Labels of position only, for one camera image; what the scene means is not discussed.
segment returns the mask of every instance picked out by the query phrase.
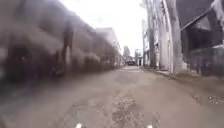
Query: sidewalk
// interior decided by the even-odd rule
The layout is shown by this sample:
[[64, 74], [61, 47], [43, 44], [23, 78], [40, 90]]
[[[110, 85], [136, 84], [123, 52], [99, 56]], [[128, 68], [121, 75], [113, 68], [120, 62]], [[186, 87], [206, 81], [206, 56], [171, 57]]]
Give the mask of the sidewalk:
[[181, 83], [178, 87], [187, 92], [192, 98], [201, 105], [224, 106], [224, 79], [215, 76], [204, 77], [194, 72], [186, 72], [172, 75], [168, 71], [158, 71], [145, 69], [158, 75], [163, 75], [171, 80]]

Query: sky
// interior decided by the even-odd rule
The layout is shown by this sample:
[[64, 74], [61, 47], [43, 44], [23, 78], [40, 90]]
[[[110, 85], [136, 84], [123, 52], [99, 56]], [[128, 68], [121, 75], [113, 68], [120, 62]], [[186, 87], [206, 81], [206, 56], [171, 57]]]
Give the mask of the sky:
[[122, 51], [125, 45], [131, 55], [135, 49], [142, 49], [142, 18], [146, 14], [140, 7], [141, 0], [59, 1], [93, 28], [113, 27]]

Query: road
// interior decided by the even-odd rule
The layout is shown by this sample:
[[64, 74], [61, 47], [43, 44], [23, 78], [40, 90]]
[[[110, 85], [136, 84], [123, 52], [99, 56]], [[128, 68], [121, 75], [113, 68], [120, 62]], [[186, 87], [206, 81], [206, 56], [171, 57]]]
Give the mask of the road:
[[0, 114], [7, 128], [223, 128], [222, 104], [201, 104], [186, 86], [124, 67], [12, 92]]

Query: distant building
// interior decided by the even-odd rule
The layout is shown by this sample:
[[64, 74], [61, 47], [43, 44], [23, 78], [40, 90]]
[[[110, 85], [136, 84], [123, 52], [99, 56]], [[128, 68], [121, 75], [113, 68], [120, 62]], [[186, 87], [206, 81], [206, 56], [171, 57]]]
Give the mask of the distant building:
[[110, 43], [110, 45], [117, 51], [115, 65], [122, 65], [124, 63], [124, 60], [121, 55], [121, 47], [119, 45], [114, 29], [111, 27], [106, 27], [106, 28], [96, 28], [95, 30], [99, 35], [102, 35]]
[[113, 28], [97, 28], [95, 30], [98, 34], [102, 35], [115, 49], [117, 49], [118, 52], [121, 51], [117, 36]]

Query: alley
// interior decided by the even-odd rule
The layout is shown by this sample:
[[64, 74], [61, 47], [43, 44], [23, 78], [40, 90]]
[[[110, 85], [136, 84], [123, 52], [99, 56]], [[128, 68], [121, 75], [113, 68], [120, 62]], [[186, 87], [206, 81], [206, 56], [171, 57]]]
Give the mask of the alley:
[[13, 92], [0, 114], [7, 128], [222, 128], [222, 104], [200, 104], [185, 86], [124, 67]]

